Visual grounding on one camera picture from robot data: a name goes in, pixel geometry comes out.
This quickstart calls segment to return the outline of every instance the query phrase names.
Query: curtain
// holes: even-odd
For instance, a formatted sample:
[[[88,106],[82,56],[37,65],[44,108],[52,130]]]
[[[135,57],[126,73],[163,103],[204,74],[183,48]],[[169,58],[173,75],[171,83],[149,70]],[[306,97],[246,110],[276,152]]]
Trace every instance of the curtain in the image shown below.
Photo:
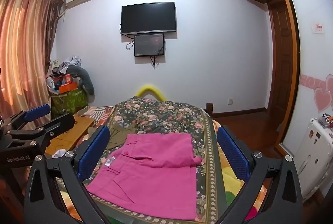
[[[51,51],[58,24],[58,17],[61,11],[63,0],[51,0],[46,24],[45,40],[45,73],[47,73],[51,63]]]
[[[3,118],[49,102],[45,42],[51,1],[0,0],[0,113]],[[47,119],[43,117],[37,124]]]

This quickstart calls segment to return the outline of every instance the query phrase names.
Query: orange curtain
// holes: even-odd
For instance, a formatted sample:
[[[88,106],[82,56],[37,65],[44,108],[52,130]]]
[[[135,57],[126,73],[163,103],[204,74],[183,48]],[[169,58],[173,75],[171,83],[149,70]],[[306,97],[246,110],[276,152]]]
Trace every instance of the orange curtain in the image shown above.
[[[0,0],[0,113],[4,119],[49,102],[45,39],[50,2]]]

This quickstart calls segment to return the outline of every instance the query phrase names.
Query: black monitor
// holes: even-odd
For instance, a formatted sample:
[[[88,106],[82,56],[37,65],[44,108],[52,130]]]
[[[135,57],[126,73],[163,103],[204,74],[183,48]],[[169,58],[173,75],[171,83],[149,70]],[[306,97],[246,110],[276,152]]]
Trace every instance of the black monitor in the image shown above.
[[[163,33],[134,35],[134,56],[156,55],[164,55]]]
[[[174,2],[122,6],[122,35],[176,31]]]

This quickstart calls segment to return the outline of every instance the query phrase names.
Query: orange box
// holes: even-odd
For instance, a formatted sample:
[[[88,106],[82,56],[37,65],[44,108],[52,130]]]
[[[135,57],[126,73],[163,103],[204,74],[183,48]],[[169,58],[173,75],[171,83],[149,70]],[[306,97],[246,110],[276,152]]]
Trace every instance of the orange box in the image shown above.
[[[67,91],[72,91],[72,90],[75,90],[77,87],[78,87],[78,84],[76,84],[75,82],[64,84],[59,87],[59,93],[65,93]]]
[[[66,84],[72,83],[72,77],[71,75],[65,75],[65,80],[66,80]]]

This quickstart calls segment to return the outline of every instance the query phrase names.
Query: pink heart decal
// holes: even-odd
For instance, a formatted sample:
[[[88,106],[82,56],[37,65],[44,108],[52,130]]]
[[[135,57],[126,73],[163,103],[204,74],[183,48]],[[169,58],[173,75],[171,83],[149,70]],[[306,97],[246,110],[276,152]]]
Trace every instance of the pink heart decal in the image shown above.
[[[314,101],[320,113],[331,105],[332,96],[328,91],[324,92],[321,88],[316,88],[314,90]]]
[[[328,75],[326,77],[326,91],[328,91],[333,99],[333,75]]]

